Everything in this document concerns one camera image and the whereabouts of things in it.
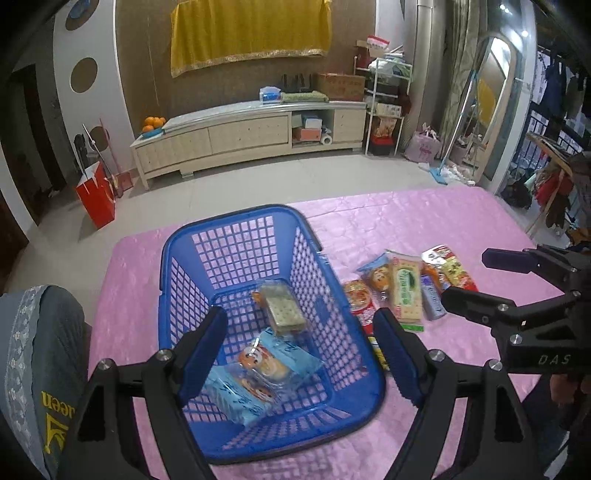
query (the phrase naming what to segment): white floor tile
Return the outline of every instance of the white floor tile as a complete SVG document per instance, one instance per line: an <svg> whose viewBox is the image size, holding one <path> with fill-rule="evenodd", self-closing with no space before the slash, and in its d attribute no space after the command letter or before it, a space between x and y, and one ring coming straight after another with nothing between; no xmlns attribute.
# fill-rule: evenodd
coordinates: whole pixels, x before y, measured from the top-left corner
<svg viewBox="0 0 591 480"><path fill-rule="evenodd" d="M264 205L391 190L434 188L428 172L406 160L325 153L221 167L182 180L178 173L138 182L117 201L115 221L96 230L74 192L53 199L9 280L9 290L57 284L93 323L115 244L144 231Z"/></svg>

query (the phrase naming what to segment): person's hand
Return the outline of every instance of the person's hand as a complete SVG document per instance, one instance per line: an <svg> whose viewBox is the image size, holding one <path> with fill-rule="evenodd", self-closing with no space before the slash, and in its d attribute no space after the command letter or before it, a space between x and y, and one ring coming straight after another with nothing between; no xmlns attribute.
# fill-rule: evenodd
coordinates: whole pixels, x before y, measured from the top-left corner
<svg viewBox="0 0 591 480"><path fill-rule="evenodd" d="M570 381L567 374L552 375L550 378L552 400L559 404L574 402L574 393L578 386L578 382ZM581 391L584 394L591 393L591 375L585 376L581 382Z"/></svg>

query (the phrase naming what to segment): pink tablecloth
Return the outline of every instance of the pink tablecloth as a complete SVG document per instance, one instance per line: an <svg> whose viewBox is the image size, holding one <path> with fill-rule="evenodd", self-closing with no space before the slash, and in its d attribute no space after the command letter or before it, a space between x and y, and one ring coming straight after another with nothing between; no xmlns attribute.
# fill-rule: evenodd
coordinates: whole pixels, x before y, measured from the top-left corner
<svg viewBox="0 0 591 480"><path fill-rule="evenodd" d="M509 297L517 304L556 296L558 290L538 277L487 270L480 261L488 247L521 250L531 241L484 190L448 187L365 194L294 205L310 221L331 265L342 281L363 261L392 248L419 254L447 244L481 291ZM158 349L157 300L160 254L172 226L121 240L100 292L90 347L89 371L98 360L119 365L142 362ZM489 330L448 314L420 334L427 348L440 348L455 361L483 365L498 358ZM520 398L537 377L512 377ZM135 402L138 428L151 473L167 477L142 400ZM458 401L438 471L451 465L462 429L465 403ZM275 460L215 466L220 480L370 479L381 480L396 457L415 415L388 378L384 405L361 430L324 446Z"/></svg>

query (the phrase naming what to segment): cabinet drawer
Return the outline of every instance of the cabinet drawer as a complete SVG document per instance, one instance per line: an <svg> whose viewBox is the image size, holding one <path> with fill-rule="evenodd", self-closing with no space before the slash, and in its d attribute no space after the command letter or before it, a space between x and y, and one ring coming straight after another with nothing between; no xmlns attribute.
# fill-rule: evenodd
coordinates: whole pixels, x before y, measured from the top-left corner
<svg viewBox="0 0 591 480"><path fill-rule="evenodd" d="M335 110L335 142L361 142L365 126L365 110Z"/></svg>
<svg viewBox="0 0 591 480"><path fill-rule="evenodd" d="M207 128L193 130L173 137L166 135L137 149L144 172L168 167L175 163L212 154Z"/></svg>
<svg viewBox="0 0 591 480"><path fill-rule="evenodd" d="M286 144L287 115L243 120L209 127L209 138L214 154L265 145Z"/></svg>

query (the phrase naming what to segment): doorway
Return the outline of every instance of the doorway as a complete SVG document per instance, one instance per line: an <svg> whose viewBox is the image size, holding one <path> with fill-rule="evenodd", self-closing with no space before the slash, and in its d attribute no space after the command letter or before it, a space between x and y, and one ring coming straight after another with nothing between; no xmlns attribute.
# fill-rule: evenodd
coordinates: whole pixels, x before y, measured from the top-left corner
<svg viewBox="0 0 591 480"><path fill-rule="evenodd" d="M11 75L2 99L0 138L14 183L39 224L51 192L66 186L47 134L35 65Z"/></svg>

